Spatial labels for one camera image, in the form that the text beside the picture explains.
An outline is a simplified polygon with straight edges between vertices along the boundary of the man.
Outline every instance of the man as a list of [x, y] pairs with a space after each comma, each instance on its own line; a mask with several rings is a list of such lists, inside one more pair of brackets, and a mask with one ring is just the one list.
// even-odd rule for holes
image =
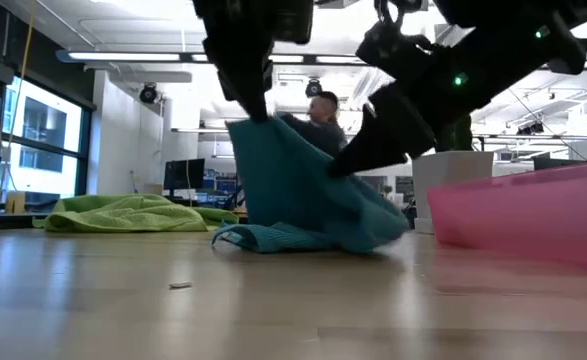
[[337, 96], [330, 91], [323, 91], [311, 100], [308, 110], [311, 121], [302, 121], [288, 113], [278, 116], [311, 145], [336, 157], [346, 145], [344, 131], [337, 123], [338, 109]]

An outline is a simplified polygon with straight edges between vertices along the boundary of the teal towel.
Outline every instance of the teal towel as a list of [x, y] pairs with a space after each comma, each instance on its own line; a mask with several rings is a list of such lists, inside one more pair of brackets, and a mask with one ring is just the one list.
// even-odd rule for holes
[[259, 253], [365, 254], [409, 230], [404, 215], [355, 176], [329, 178], [331, 157], [283, 121], [241, 121], [228, 129], [251, 225], [224, 227], [213, 242]]

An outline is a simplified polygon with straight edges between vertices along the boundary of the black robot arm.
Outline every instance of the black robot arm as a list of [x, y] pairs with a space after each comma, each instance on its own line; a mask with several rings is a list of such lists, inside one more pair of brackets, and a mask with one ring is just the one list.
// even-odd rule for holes
[[[379, 21], [356, 56], [395, 81], [369, 98], [362, 129], [331, 164], [332, 176], [419, 157], [435, 145], [443, 126], [487, 105], [544, 64], [563, 74], [584, 70], [587, 39], [570, 30], [587, 22], [587, 0], [433, 0], [449, 24], [474, 28], [452, 47], [401, 34], [403, 16], [423, 9], [425, 1], [374, 0]], [[227, 99], [237, 100], [254, 121], [265, 121], [273, 43], [309, 42], [314, 1], [194, 4], [207, 29], [205, 51]], [[396, 19], [389, 4], [398, 8]]]

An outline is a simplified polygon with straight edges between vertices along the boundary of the pink container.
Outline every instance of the pink container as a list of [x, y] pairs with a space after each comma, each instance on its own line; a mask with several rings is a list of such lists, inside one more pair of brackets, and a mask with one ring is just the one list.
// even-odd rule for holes
[[431, 189], [442, 244], [587, 265], [587, 164]]

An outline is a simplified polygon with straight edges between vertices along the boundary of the green towel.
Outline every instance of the green towel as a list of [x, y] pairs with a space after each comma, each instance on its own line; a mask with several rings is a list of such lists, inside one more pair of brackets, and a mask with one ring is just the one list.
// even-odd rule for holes
[[237, 224], [220, 209], [190, 208], [159, 195], [86, 195], [58, 201], [51, 215], [33, 225], [52, 232], [124, 233], [141, 231], [211, 231]]

